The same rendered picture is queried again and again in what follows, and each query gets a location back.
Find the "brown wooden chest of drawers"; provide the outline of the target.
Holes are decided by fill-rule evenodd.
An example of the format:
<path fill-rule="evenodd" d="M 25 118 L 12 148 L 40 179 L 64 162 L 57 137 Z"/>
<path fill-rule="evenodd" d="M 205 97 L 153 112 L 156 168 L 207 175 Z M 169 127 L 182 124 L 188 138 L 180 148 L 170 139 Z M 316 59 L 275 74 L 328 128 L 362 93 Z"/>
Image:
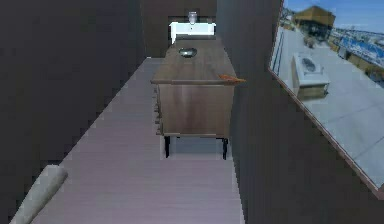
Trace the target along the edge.
<path fill-rule="evenodd" d="M 184 58 L 180 48 L 195 48 Z M 237 83 L 218 75 L 236 77 L 221 38 L 213 35 L 179 36 L 166 51 L 150 83 L 156 89 L 157 134 L 170 154 L 173 137 L 215 138 L 222 141 L 227 157 L 234 90 Z"/>

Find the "white cabinet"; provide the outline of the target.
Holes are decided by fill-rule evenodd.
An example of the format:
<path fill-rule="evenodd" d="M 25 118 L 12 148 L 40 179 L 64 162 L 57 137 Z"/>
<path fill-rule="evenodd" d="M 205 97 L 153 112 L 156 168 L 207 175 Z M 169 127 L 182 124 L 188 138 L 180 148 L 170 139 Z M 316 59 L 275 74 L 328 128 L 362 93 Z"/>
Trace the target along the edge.
<path fill-rule="evenodd" d="M 178 35 L 214 35 L 216 24 L 171 22 L 169 27 L 171 29 L 171 40 L 174 43 Z"/>

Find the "dark grey bowl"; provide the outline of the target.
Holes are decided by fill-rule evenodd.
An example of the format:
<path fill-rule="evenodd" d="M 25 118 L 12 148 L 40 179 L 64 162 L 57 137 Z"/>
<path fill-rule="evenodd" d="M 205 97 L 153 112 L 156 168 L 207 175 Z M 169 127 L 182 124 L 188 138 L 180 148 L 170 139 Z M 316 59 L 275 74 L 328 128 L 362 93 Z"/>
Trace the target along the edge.
<path fill-rule="evenodd" d="M 179 54 L 184 58 L 192 58 L 197 54 L 197 50 L 195 48 L 180 48 Z"/>

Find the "window with brown frame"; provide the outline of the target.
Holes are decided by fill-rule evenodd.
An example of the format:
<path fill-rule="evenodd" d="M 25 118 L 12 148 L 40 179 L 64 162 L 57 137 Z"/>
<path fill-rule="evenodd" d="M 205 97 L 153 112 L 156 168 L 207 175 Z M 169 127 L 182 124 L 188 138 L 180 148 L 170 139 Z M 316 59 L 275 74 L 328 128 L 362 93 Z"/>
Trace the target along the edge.
<path fill-rule="evenodd" d="M 384 0 L 280 0 L 270 68 L 384 201 Z"/>

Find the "orange flat object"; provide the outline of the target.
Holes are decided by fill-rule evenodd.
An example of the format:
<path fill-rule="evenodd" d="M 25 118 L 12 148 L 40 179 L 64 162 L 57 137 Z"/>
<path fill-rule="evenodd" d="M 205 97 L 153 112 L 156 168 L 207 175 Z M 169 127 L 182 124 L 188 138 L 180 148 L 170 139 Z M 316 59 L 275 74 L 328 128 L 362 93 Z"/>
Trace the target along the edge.
<path fill-rule="evenodd" d="M 233 83 L 242 83 L 246 82 L 245 79 L 237 78 L 235 76 L 227 75 L 227 74 L 220 74 L 218 77 L 224 81 L 233 82 Z"/>

